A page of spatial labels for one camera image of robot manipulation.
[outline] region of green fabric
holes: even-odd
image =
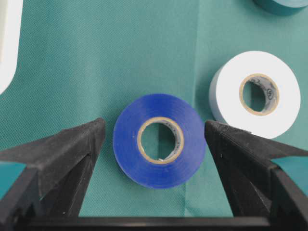
[[[272,159],[272,162],[278,164],[308,196],[308,156],[287,156]]]
[[[25,167],[26,165],[22,163],[0,161],[0,200],[11,188]]]
[[[16,74],[0,95],[0,150],[100,116],[106,140],[81,216],[232,216],[208,149],[185,184],[147,189],[118,167],[114,124],[149,93],[177,96],[212,119],[214,73],[248,50],[282,58],[307,105],[307,17],[306,9],[278,17],[249,0],[25,0]],[[307,148],[307,110],[276,140]]]

